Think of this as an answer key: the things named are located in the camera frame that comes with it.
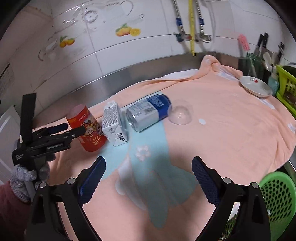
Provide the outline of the left gloved hand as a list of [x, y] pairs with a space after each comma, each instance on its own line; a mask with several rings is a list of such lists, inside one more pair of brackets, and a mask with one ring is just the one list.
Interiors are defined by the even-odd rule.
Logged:
[[7, 200], [10, 203], [28, 203], [31, 201], [30, 194], [35, 195], [39, 184], [41, 182], [48, 182], [50, 178], [49, 162], [56, 159], [55, 154], [46, 156], [46, 162], [41, 166], [39, 173], [36, 170], [29, 171], [26, 167], [17, 165], [12, 173], [10, 183], [10, 195]]

